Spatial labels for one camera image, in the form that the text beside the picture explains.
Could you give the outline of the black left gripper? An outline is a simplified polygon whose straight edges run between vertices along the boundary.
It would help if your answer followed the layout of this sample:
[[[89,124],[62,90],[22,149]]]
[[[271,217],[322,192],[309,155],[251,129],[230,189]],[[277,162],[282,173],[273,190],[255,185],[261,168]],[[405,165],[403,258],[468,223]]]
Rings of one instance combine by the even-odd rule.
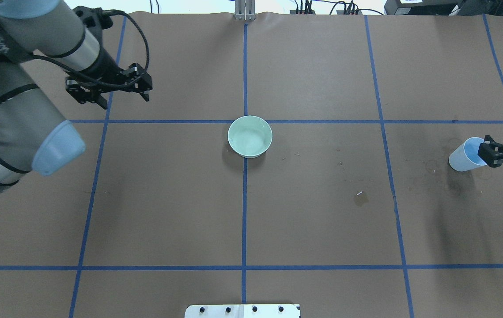
[[[138,93],[144,101],[150,101],[150,92],[153,89],[152,78],[139,63],[132,63],[126,69],[119,67],[116,71],[108,70],[98,81],[102,84],[68,76],[65,79],[65,90],[73,98],[88,99],[88,102],[96,103],[103,110],[108,110],[108,101],[102,94],[108,92]]]

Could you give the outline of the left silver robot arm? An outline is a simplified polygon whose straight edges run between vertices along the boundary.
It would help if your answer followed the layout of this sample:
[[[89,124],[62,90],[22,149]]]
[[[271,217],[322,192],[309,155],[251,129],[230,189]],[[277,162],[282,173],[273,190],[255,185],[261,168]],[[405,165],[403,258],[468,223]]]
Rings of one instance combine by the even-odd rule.
[[[145,65],[120,68],[103,44],[112,16],[124,16],[140,33]],[[65,90],[78,103],[104,110],[108,92],[152,90],[150,48],[136,21],[121,10],[78,6],[63,0],[0,0],[0,193],[31,171],[49,176],[84,153],[86,145],[23,63],[45,61],[65,72]]]

